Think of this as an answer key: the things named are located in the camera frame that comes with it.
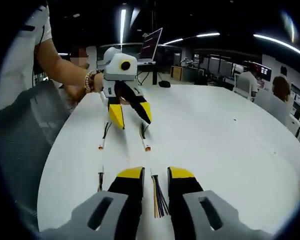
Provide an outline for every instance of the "round table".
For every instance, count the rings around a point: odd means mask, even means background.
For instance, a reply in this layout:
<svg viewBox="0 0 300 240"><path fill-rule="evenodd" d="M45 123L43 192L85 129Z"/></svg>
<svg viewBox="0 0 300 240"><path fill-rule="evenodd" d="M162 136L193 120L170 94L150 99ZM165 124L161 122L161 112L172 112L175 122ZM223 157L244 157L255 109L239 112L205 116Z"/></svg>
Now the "round table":
<svg viewBox="0 0 300 240"><path fill-rule="evenodd" d="M191 171L239 211L252 229L274 234L298 202L300 143L259 106L221 87L172 85L142 89L151 105L147 131L151 151L139 134L140 118L123 106L125 130L108 131L98 145L107 113L98 93L84 97L58 134L38 192L39 230L58 228L72 210L95 194L104 167L103 189L127 168L145 167L139 239L174 239L170 216L154 218L150 168L158 173L168 201L167 167Z"/></svg>

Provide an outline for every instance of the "dark ceiling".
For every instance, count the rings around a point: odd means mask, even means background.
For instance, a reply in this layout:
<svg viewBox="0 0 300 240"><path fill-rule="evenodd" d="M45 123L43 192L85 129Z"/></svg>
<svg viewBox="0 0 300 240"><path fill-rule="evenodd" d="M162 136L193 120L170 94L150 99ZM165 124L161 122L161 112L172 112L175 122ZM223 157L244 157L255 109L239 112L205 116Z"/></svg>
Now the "dark ceiling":
<svg viewBox="0 0 300 240"><path fill-rule="evenodd" d="M300 3L295 1L176 1L176 0L48 0L54 44L59 52L72 45L119 43L120 11L127 9L124 43L140 43L144 33L163 28L160 43L188 38L178 47L231 50L275 57L300 72L300 55L253 34L276 38L300 49ZM130 27L133 9L140 12ZM299 38L291 43L282 13L291 17ZM220 36L196 38L219 32Z"/></svg>

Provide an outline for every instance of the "ceiling light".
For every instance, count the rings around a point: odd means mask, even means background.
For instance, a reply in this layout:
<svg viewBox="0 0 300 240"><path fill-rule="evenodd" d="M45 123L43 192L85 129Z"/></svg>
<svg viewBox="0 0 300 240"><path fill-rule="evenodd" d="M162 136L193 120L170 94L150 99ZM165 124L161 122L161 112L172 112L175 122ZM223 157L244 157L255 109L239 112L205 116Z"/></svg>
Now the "ceiling light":
<svg viewBox="0 0 300 240"><path fill-rule="evenodd" d="M219 35L220 35L219 32L213 32L213 33L199 34L197 35L197 37L202 38L202 37L219 36Z"/></svg>
<svg viewBox="0 0 300 240"><path fill-rule="evenodd" d="M120 19L120 43L123 43L124 40L124 30L125 30L125 20L126 20L126 11L125 9L121 10L121 19Z"/></svg>
<svg viewBox="0 0 300 240"><path fill-rule="evenodd" d="M179 38L179 39L176 39L176 40L173 40L173 41L168 41L168 42L164 43L163 45L172 44L172 43L175 43L175 42L180 42L182 40L183 40L183 38Z"/></svg>
<svg viewBox="0 0 300 240"><path fill-rule="evenodd" d="M265 39L265 40L269 40L269 41L275 42L277 44L281 44L281 45L283 45L283 46L285 46L285 47L287 47L287 48L289 48L289 49L297 52L298 54L300 54L300 50L299 49L297 49L294 46L291 46L291 45L289 45L289 44L287 44L287 43L285 43L283 41L279 41L279 40L274 39L272 37L263 36L263 35L259 35L259 34L254 34L253 36L255 36L256 38Z"/></svg>

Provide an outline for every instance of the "laptop screen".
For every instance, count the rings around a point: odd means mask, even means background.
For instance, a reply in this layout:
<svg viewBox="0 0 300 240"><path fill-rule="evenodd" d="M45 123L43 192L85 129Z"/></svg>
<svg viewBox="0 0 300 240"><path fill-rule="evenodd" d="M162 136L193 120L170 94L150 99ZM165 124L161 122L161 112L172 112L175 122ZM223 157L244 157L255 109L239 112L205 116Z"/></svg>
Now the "laptop screen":
<svg viewBox="0 0 300 240"><path fill-rule="evenodd" d="M158 42L161 36L162 28L149 34L143 41L139 59L151 59L155 57Z"/></svg>

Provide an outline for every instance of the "fluorescent light strip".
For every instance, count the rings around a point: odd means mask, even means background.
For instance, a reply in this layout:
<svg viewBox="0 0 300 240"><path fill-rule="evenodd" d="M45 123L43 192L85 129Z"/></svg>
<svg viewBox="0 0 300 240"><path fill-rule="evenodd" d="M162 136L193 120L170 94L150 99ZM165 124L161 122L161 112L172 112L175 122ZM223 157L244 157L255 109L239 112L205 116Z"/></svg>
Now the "fluorescent light strip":
<svg viewBox="0 0 300 240"><path fill-rule="evenodd" d="M125 20L126 20L126 11L125 9L121 10L121 20L120 20L120 43L123 43L124 40L124 30L125 30Z"/></svg>
<svg viewBox="0 0 300 240"><path fill-rule="evenodd" d="M168 42L164 43L163 45L172 44L172 43L175 43L175 42L180 42L182 40L183 40L183 38L179 38L179 39L176 39L176 40L173 40L173 41L168 41Z"/></svg>
<svg viewBox="0 0 300 240"><path fill-rule="evenodd" d="M289 49L297 52L298 54L300 54L300 50L299 49L297 49L294 46L291 46L291 45L289 45L289 44L287 44L287 43L285 43L283 41L279 41L279 40L274 39L272 37L263 36L263 35L259 35L259 34L253 34L253 36L256 37L256 38L265 39L265 40L269 40L269 41L275 42L277 44L281 44L281 45L283 45L283 46L285 46L285 47L287 47L287 48L289 48Z"/></svg>
<svg viewBox="0 0 300 240"><path fill-rule="evenodd" d="M205 33L205 34L199 34L196 37L197 38L202 38L202 37L210 37L210 36L219 36L219 32L213 32L213 33Z"/></svg>

